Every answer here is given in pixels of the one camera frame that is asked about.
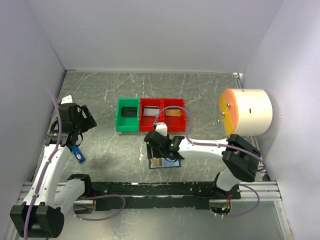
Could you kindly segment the gold card from holder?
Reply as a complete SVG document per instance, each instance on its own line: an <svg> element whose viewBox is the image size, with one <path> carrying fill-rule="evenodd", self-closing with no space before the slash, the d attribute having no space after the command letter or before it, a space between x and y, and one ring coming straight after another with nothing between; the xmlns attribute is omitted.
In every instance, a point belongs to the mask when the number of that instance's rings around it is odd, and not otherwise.
<svg viewBox="0 0 320 240"><path fill-rule="evenodd" d="M163 166L163 159L162 158L155 158L153 157L151 159L151 166L153 168L159 168L159 167L162 167Z"/></svg>

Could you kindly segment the blue leather card holder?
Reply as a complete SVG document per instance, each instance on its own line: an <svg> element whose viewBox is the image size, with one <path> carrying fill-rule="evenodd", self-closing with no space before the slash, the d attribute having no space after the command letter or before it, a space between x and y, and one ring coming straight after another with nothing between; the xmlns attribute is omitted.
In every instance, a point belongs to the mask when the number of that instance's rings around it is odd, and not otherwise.
<svg viewBox="0 0 320 240"><path fill-rule="evenodd" d="M151 148L149 145L147 145L147 159L148 159L148 167L149 169L163 169L163 168L179 168L181 167L181 161L178 159L171 160L164 157L162 158L162 167L152 167L151 166L151 159L152 158L158 158L156 157L156 152L153 148Z"/></svg>

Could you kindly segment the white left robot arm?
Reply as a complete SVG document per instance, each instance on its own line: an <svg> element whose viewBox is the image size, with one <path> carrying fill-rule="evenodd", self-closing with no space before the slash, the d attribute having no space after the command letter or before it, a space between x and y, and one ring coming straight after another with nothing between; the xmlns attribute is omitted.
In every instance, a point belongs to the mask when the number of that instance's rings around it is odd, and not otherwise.
<svg viewBox="0 0 320 240"><path fill-rule="evenodd" d="M72 174L58 191L62 172L70 156L82 156L79 146L83 134L97 126L86 105L78 105L67 95L55 103L56 121L44 142L44 153L38 173L21 204L13 205L10 218L23 239L57 238L65 215L79 198L93 196L88 174Z"/></svg>

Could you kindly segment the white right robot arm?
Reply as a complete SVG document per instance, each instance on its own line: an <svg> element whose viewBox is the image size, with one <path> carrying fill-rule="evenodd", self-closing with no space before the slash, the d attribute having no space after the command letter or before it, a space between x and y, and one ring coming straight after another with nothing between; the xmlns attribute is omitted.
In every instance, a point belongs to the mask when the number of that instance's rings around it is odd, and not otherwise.
<svg viewBox="0 0 320 240"><path fill-rule="evenodd" d="M152 130L147 133L144 142L156 158L171 161L191 158L221 159L226 169L217 175L212 186L212 193L218 199L223 199L240 182L254 182L261 159L260 152L237 134L232 134L227 139L198 140L186 136L170 138Z"/></svg>

